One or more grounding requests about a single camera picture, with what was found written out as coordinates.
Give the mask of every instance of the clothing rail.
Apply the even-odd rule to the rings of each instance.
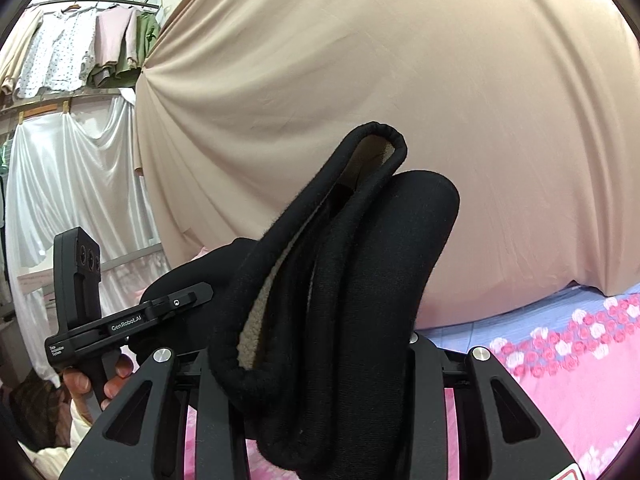
[[[158,253],[162,251],[162,244],[155,244],[149,247],[144,247],[137,251],[133,251],[124,256],[119,256],[108,262],[104,262],[100,265],[100,272],[106,272],[107,270],[115,269],[116,267],[131,263],[135,260],[139,260],[144,256]],[[51,294],[54,291],[53,287],[53,269],[39,270],[38,272],[30,272],[18,276],[18,283],[20,284],[20,291],[23,294],[29,294],[36,290],[41,289],[44,296]]]
[[[105,95],[119,95],[120,89],[118,88],[87,88],[83,87],[73,92],[54,92],[51,94],[37,95],[30,99],[22,99],[13,102],[12,104],[0,108],[0,118],[7,114],[15,114],[28,108],[42,106],[48,103],[61,103],[69,101],[77,97],[100,97]]]
[[[123,4],[123,5],[134,5],[139,7],[149,7],[150,9],[155,9],[155,10],[158,10],[160,8],[160,6],[156,4],[137,2],[135,0],[51,0],[48,2],[29,4],[27,5],[27,8],[29,9],[30,7],[37,7],[37,6],[50,5],[50,4],[66,4],[66,3],[74,4],[76,2],[105,2],[108,4]]]

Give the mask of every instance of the beige fabric backdrop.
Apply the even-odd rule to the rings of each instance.
[[[610,0],[186,0],[137,92],[174,265],[260,237],[376,120],[462,199],[420,327],[640,282],[640,55]]]

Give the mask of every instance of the bed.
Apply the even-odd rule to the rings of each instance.
[[[572,285],[508,314],[420,332],[441,348],[490,348],[588,480],[609,465],[640,416],[640,376],[632,373],[640,365],[640,285],[612,298]],[[452,415],[451,393],[447,399]],[[449,429],[455,442],[455,425]],[[449,453],[455,458],[455,446]],[[454,466],[449,479],[457,477]]]

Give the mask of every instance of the hanging clothes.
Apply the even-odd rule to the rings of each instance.
[[[4,144],[0,146],[0,176],[4,180],[4,188],[6,189],[6,176],[9,174],[9,163],[11,161],[11,146],[14,138],[7,138]]]
[[[44,15],[20,73],[19,98],[43,88],[69,92],[85,85],[95,65],[95,15],[95,6]]]
[[[6,264],[6,236],[4,228],[5,189],[4,178],[0,176],[0,304],[10,304],[13,301]]]
[[[132,111],[117,96],[108,103],[77,103],[71,113],[26,119],[15,131],[6,197],[9,278],[31,363],[52,382],[58,378],[47,363],[44,340],[57,327],[47,320],[41,289],[21,293],[18,276],[24,268],[40,264],[54,237],[76,226],[100,244],[103,261],[159,241],[144,183],[131,170]],[[100,117],[104,127],[97,124]],[[103,271],[103,314],[132,306],[135,292],[168,270],[160,251]]]
[[[136,55],[140,66],[132,68],[133,63],[127,55],[123,38],[115,70],[104,69],[102,73],[110,75],[100,81],[100,88],[132,88],[136,85],[140,77],[141,66],[158,40],[160,26],[152,12],[143,12],[137,16],[136,29]]]
[[[15,83],[29,51],[31,39],[42,24],[43,12],[40,7],[31,7],[24,11],[15,24],[9,38],[0,50],[0,84],[2,93],[14,92]]]
[[[98,14],[95,67],[92,84],[108,87],[107,79],[138,68],[138,14],[136,9],[113,7]]]
[[[140,66],[151,53],[151,49],[160,36],[160,25],[156,21],[156,15],[152,12],[143,12],[138,16],[138,62]]]
[[[460,190],[419,328],[640,281],[640,52],[612,0],[185,0],[136,96],[174,265],[259,238],[379,121]]]

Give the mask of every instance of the rose pattern fabric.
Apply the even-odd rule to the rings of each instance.
[[[627,426],[626,430],[630,433],[633,428],[633,426]],[[624,446],[627,437],[628,435],[619,440],[615,440],[612,445],[607,447],[603,452],[591,446],[587,452],[578,459],[578,465],[582,472],[585,473],[585,475],[597,478],[616,457],[622,446]]]
[[[640,329],[640,294],[620,300],[607,298],[603,308],[595,313],[576,309],[561,332],[536,327],[531,331],[530,340],[512,342],[498,337],[488,347],[516,377],[531,373],[542,378],[545,373],[554,376],[560,370],[572,372],[580,365],[579,358],[585,352],[603,359],[609,355],[608,345],[622,343]],[[527,348],[526,354],[517,352],[521,347]]]

